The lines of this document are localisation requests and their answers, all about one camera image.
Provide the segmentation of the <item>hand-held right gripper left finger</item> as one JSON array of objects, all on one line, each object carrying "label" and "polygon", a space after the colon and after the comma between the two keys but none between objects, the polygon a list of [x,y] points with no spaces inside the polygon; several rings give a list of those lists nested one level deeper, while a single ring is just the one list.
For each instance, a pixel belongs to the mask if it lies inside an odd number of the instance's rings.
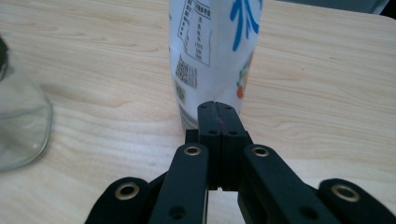
[{"label": "hand-held right gripper left finger", "polygon": [[220,130],[216,105],[213,101],[198,106],[199,143],[208,148],[208,185],[210,190],[219,187]]}]

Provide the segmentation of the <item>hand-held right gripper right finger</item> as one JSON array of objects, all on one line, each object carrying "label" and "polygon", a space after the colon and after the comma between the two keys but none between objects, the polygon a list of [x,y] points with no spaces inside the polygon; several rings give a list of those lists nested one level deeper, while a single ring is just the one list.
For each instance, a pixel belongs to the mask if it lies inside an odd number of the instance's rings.
[{"label": "hand-held right gripper right finger", "polygon": [[232,106],[216,103],[216,109],[221,132],[219,185],[224,191],[238,191],[242,176],[241,157],[251,140]]}]

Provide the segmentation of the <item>white printed stand-up pouch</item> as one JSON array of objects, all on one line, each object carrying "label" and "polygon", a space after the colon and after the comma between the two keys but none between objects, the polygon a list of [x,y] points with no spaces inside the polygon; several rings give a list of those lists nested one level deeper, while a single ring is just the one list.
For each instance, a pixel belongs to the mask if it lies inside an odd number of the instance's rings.
[{"label": "white printed stand-up pouch", "polygon": [[263,0],[169,0],[169,58],[181,124],[198,126],[197,107],[239,111],[260,32]]}]

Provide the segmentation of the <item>square clear glass jar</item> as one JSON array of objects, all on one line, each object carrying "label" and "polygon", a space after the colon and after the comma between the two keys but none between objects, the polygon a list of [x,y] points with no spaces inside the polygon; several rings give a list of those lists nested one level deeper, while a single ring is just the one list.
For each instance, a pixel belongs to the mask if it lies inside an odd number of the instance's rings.
[{"label": "square clear glass jar", "polygon": [[37,159],[50,137],[52,105],[0,36],[0,172]]}]

